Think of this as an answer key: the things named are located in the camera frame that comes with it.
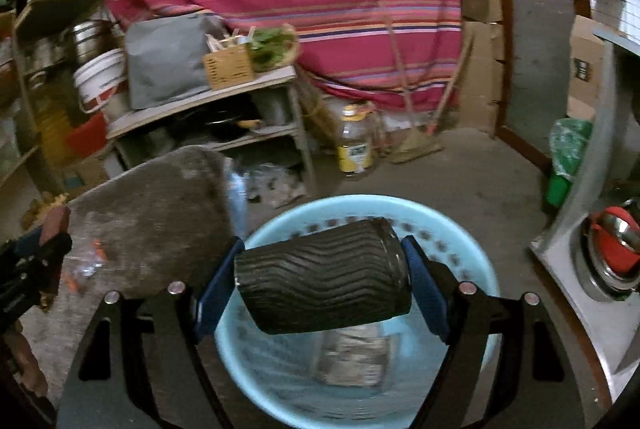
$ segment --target yellow label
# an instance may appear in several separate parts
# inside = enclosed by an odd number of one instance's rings
[[[371,146],[367,143],[339,146],[338,160],[343,173],[362,173],[373,161]]]

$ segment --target green leafy vegetable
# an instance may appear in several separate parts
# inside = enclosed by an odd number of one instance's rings
[[[268,72],[284,59],[296,37],[284,28],[258,28],[249,43],[249,54],[256,72]]]

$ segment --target gray cloth bag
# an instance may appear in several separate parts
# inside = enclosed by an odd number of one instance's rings
[[[175,102],[209,89],[205,34],[223,37],[219,19],[188,14],[133,23],[125,35],[132,109]]]

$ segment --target green plastic bag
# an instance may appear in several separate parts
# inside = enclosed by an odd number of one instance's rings
[[[580,168],[582,155],[591,138],[593,125],[588,120],[562,118],[556,120],[549,133],[551,162],[554,173],[572,182]]]

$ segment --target blue gripper pad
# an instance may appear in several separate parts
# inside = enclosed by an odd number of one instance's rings
[[[412,294],[422,317],[430,332],[446,341],[449,336],[449,307],[423,260],[427,260],[427,256],[412,235],[405,237],[401,244],[409,267]]]
[[[34,229],[28,234],[23,235],[15,242],[15,255],[19,257],[28,257],[35,254],[40,248],[40,236],[42,235],[42,226]]]
[[[194,331],[198,342],[205,335],[211,335],[216,331],[220,317],[222,317],[226,304],[236,287],[234,259],[243,250],[244,243],[239,237],[236,237],[198,299],[194,312]]]

